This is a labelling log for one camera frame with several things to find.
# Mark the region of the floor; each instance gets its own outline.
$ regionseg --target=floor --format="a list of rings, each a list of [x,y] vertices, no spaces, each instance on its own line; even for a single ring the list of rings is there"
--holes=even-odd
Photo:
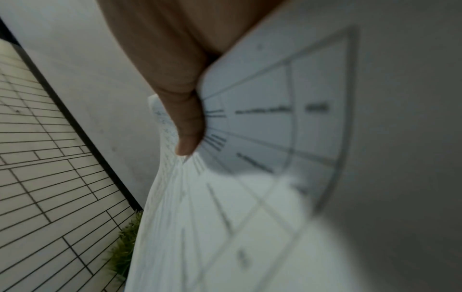
[[[0,40],[0,292],[121,292],[106,269],[133,209]]]

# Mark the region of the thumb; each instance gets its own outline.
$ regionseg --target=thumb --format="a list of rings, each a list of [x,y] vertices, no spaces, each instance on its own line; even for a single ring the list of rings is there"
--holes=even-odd
[[[176,155],[192,154],[205,132],[204,113],[199,97],[193,91],[188,95],[159,94],[159,98],[177,127],[179,141],[175,148]]]

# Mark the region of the hand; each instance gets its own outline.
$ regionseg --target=hand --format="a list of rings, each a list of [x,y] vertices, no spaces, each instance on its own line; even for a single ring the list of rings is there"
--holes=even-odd
[[[205,132],[199,76],[282,0],[98,0],[115,38],[175,123],[177,155]]]

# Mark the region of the green plant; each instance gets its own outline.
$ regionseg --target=green plant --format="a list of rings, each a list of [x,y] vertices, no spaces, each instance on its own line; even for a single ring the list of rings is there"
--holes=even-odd
[[[128,276],[141,216],[142,212],[137,212],[130,223],[119,231],[119,240],[109,251],[108,268],[116,272],[120,280],[125,280]]]

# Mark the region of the gray wall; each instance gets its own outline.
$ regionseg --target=gray wall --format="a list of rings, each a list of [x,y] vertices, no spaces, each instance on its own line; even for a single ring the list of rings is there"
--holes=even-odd
[[[0,17],[109,165],[144,206],[159,164],[153,91],[95,0],[2,0]]]

